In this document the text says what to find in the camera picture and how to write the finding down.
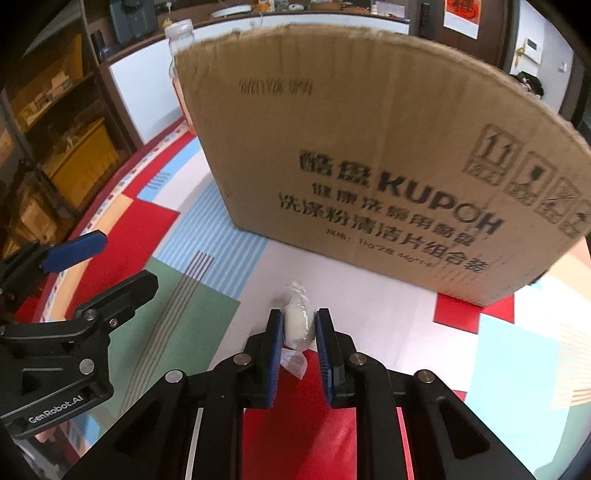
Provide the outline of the black water dispenser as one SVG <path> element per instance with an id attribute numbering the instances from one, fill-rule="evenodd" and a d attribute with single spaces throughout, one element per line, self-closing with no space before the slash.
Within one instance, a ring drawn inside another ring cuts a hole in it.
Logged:
<path id="1" fill-rule="evenodd" d="M 144 0 L 113 0 L 109 13 L 121 46 L 140 40 L 158 29 L 154 3 Z"/>

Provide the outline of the white candy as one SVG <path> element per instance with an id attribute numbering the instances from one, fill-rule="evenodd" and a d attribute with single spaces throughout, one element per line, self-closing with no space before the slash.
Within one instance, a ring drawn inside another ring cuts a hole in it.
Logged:
<path id="1" fill-rule="evenodd" d="M 308 360 L 304 352 L 315 340 L 315 310 L 311 307 L 307 290 L 300 283 L 292 282 L 290 299 L 283 307 L 283 347 L 280 366 L 298 380 L 304 379 Z"/>

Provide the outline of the white wall intercom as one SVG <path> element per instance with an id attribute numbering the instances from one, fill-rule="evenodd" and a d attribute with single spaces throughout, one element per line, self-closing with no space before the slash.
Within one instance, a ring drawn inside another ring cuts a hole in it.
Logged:
<path id="1" fill-rule="evenodd" d="M 540 64 L 543 54 L 543 47 L 531 38 L 524 39 L 523 54 L 535 64 Z"/>

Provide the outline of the brown cardboard box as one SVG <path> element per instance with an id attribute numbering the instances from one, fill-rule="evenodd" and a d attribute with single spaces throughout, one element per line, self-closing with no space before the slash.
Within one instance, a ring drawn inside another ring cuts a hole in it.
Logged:
<path id="1" fill-rule="evenodd" d="M 239 228 L 470 303 L 590 231 L 590 148 L 504 72 L 373 29 L 273 37 L 190 112 Z"/>

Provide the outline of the red fu door poster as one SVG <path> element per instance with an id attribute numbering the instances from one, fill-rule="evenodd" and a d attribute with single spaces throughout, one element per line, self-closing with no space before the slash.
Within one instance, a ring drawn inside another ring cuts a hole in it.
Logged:
<path id="1" fill-rule="evenodd" d="M 481 0 L 446 0 L 443 26 L 477 40 L 481 23 Z"/>

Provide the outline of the colourful patchwork tablecloth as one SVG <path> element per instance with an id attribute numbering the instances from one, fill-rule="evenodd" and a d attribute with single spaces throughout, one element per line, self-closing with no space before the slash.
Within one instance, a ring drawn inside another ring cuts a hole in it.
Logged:
<path id="1" fill-rule="evenodd" d="M 487 308 L 243 232 L 229 219 L 197 139 L 176 124 L 133 155 L 76 227 L 108 238 L 49 278 L 22 317 L 56 321 L 146 269 L 152 301 L 109 348 L 114 395 L 39 434 L 62 476 L 164 373 L 238 352 L 290 285 L 388 368 L 434 371 L 540 479 L 556 479 L 590 435 L 590 254 L 575 245 L 546 275 Z"/>

